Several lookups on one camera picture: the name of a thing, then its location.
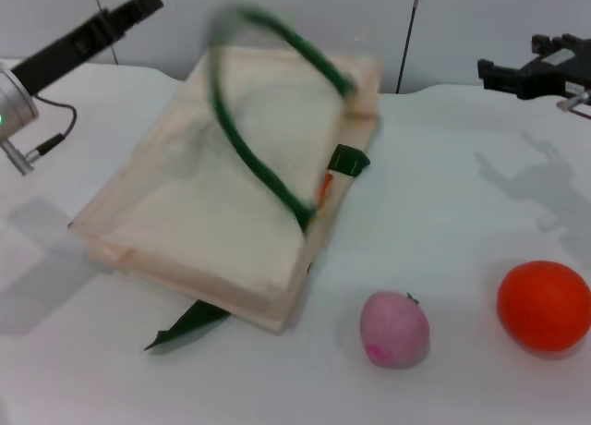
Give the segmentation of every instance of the white wall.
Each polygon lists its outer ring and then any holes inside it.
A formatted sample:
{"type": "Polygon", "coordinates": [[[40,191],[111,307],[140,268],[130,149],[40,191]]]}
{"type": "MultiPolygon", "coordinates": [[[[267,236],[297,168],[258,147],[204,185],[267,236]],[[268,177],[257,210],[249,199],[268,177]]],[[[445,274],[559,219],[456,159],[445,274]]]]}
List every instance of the white wall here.
{"type": "MultiPolygon", "coordinates": [[[[101,0],[106,7],[126,0],[101,0]]],[[[236,0],[163,0],[165,7],[115,47],[123,64],[183,78],[203,49],[210,13],[236,0]]],[[[323,50],[369,52],[395,88],[413,0],[249,0],[278,11],[323,50]]],[[[0,0],[0,55],[26,56],[94,14],[94,0],[0,0]]],[[[533,34],[591,37],[591,0],[420,0],[403,91],[478,84],[476,61],[520,67],[533,34]]],[[[113,62],[105,52],[100,60],[113,62]]]]}
{"type": "MultiPolygon", "coordinates": [[[[104,6],[114,6],[125,0],[101,1],[104,6]]],[[[233,1],[163,0],[163,10],[116,45],[119,61],[157,67],[183,78],[201,54],[210,14],[233,1]]],[[[363,51],[383,57],[387,61],[385,78],[395,85],[413,0],[248,1],[279,12],[320,49],[363,51]]]]}
{"type": "Polygon", "coordinates": [[[95,0],[0,0],[0,55],[32,55],[97,11],[95,0]]]}
{"type": "Polygon", "coordinates": [[[404,91],[478,84],[476,62],[521,67],[534,34],[591,38],[591,0],[420,0],[404,91]]]}

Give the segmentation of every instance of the beige cloth bag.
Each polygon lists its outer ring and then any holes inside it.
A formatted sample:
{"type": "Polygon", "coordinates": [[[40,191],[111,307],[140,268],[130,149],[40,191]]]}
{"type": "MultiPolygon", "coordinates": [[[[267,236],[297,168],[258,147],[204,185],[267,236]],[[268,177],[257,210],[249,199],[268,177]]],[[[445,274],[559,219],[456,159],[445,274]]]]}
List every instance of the beige cloth bag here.
{"type": "MultiPolygon", "coordinates": [[[[206,58],[70,229],[92,258],[280,331],[353,178],[333,173],[303,234],[219,128],[206,58]]],[[[356,82],[348,103],[293,52],[224,49],[224,90],[240,134],[310,203],[337,144],[364,151],[378,124],[380,65],[366,57],[332,62],[356,82]]]]}

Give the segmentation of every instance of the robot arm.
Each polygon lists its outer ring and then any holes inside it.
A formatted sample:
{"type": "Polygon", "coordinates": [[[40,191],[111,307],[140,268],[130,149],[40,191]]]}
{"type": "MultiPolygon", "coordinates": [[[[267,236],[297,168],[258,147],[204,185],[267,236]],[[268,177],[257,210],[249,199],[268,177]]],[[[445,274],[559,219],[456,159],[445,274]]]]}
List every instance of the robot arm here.
{"type": "Polygon", "coordinates": [[[515,94],[522,100],[560,95],[567,98],[557,103],[564,112],[591,103],[591,39],[571,34],[553,39],[535,35],[532,52],[538,57],[521,69],[497,67],[488,60],[479,60],[478,76],[485,89],[515,94]]]}
{"type": "MultiPolygon", "coordinates": [[[[0,148],[22,175],[32,166],[8,138],[39,116],[31,96],[121,40],[161,7],[162,0],[129,0],[112,12],[104,9],[12,70],[0,68],[0,148]]],[[[59,136],[42,143],[40,154],[64,139],[59,136]]]]}

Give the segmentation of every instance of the green strap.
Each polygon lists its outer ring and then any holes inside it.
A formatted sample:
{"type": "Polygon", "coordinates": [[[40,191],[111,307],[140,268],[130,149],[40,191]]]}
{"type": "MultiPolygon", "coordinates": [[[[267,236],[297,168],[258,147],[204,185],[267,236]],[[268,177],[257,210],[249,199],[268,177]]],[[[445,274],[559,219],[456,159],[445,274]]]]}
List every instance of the green strap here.
{"type": "Polygon", "coordinates": [[[369,164],[369,158],[363,151],[351,146],[338,145],[332,154],[328,169],[357,177],[369,164]]]}
{"type": "Polygon", "coordinates": [[[209,86],[213,112],[242,161],[294,213],[302,231],[306,231],[310,219],[316,212],[314,204],[304,203],[299,200],[285,183],[250,150],[238,133],[235,121],[226,106],[225,95],[220,82],[223,46],[233,37],[243,23],[249,23],[277,34],[315,67],[343,98],[355,90],[355,85],[343,76],[311,43],[305,41],[276,17],[262,9],[254,6],[232,6],[221,11],[213,19],[208,39],[210,48],[209,86]]]}

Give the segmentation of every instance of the green handle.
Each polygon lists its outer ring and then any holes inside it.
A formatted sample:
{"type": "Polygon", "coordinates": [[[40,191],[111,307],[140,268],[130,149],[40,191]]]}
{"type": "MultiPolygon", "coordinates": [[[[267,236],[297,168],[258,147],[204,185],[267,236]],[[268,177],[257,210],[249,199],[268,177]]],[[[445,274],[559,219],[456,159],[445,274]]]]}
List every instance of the green handle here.
{"type": "Polygon", "coordinates": [[[226,8],[218,13],[211,23],[208,39],[210,49],[209,88],[213,112],[242,161],[294,213],[302,231],[306,231],[310,219],[316,213],[316,208],[299,200],[285,183],[250,150],[238,133],[234,118],[226,106],[220,82],[223,46],[234,36],[240,25],[246,23],[270,30],[289,43],[334,86],[343,98],[355,91],[356,87],[310,42],[305,41],[272,14],[258,7],[232,6],[226,8]]]}

